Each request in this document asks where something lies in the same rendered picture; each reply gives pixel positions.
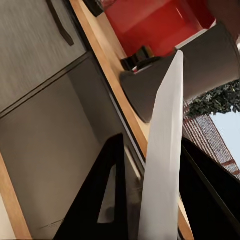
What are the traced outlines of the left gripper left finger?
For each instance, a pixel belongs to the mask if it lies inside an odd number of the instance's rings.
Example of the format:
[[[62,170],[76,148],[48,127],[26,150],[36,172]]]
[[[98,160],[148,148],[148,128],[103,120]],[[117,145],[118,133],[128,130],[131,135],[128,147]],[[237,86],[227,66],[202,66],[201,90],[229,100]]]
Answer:
[[[115,164],[114,221],[97,223]],[[109,138],[103,146],[53,240],[129,240],[123,133]]]

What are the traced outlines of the saucer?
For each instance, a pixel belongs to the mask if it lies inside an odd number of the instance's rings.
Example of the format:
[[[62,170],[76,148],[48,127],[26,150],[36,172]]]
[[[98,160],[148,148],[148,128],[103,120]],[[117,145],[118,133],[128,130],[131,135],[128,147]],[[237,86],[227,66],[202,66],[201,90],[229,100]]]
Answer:
[[[178,240],[183,63],[184,54],[178,50],[157,92],[149,128],[138,240]]]

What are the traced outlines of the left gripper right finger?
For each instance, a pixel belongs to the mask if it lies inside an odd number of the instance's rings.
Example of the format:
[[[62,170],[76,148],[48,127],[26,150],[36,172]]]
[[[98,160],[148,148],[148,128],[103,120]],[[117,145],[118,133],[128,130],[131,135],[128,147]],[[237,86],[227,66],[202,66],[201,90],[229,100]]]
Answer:
[[[194,240],[240,240],[240,180],[185,137],[179,195]]]

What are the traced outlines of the electric kettle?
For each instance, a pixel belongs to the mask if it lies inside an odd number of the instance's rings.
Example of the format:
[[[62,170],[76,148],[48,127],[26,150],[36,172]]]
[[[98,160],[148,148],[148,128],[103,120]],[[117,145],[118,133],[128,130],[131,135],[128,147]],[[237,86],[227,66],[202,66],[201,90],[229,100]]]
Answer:
[[[117,0],[83,0],[88,9],[97,18],[113,6]]]

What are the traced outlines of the bottle of coffee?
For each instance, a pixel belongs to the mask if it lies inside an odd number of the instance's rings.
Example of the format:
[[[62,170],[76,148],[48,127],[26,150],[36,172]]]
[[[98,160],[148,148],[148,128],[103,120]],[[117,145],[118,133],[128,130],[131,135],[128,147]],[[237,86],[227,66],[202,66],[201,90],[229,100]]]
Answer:
[[[121,64],[126,71],[131,71],[131,70],[136,71],[137,63],[142,62],[145,59],[154,58],[154,57],[155,56],[152,53],[152,50],[149,47],[149,45],[147,47],[144,47],[144,45],[142,45],[134,55],[121,60]]]

